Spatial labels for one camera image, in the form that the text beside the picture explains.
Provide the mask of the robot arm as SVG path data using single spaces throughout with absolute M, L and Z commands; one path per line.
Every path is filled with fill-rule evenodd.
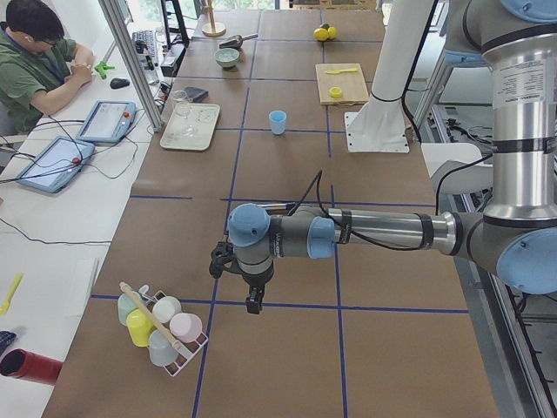
M 465 258 L 523 293 L 556 289 L 556 4 L 453 1 L 446 55 L 485 64 L 493 81 L 493 196 L 480 213 L 433 215 L 325 209 L 298 202 L 286 215 L 243 204 L 209 271 L 243 277 L 246 308 L 261 311 L 273 261 L 324 259 L 337 244 L 366 242 L 395 251 L 435 249 Z

